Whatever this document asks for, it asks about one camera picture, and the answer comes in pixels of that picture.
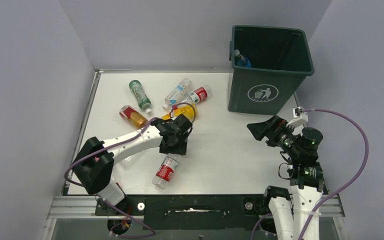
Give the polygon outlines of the yellow label bottle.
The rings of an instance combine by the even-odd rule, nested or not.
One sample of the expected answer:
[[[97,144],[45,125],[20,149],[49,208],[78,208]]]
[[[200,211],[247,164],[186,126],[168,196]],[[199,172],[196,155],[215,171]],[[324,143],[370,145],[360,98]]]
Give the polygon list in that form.
[[[184,115],[190,120],[191,123],[194,123],[198,116],[196,105],[193,103],[180,103],[179,106],[174,106],[169,113],[162,116],[161,118],[163,120],[170,120],[180,115]]]

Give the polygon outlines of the blue label water bottle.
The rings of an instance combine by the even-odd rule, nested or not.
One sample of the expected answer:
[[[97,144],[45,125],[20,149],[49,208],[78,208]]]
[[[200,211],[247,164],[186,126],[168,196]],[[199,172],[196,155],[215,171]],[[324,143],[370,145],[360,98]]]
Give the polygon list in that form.
[[[233,51],[233,55],[234,55],[234,62],[236,66],[246,67],[246,68],[253,67],[249,58],[246,55],[242,54],[238,49],[235,49]]]

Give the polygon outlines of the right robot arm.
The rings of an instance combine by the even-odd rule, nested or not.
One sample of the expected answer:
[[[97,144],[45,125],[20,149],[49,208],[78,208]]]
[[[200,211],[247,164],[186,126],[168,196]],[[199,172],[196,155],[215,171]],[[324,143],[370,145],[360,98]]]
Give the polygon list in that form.
[[[323,171],[318,163],[322,133],[304,127],[294,134],[294,126],[274,115],[267,121],[246,126],[257,141],[266,138],[269,147],[279,147],[288,167],[289,188],[268,186],[261,207],[273,217],[279,240],[320,239],[320,211],[316,205],[323,196]]]

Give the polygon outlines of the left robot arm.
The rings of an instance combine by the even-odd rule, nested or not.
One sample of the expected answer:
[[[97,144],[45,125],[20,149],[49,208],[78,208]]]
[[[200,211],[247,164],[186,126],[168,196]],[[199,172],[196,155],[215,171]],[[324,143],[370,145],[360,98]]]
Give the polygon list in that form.
[[[94,136],[86,140],[68,170],[88,195],[98,195],[116,206],[126,194],[112,177],[114,167],[121,160],[153,148],[161,154],[185,155],[192,129],[193,122],[181,114],[167,120],[154,117],[139,130],[112,139]]]

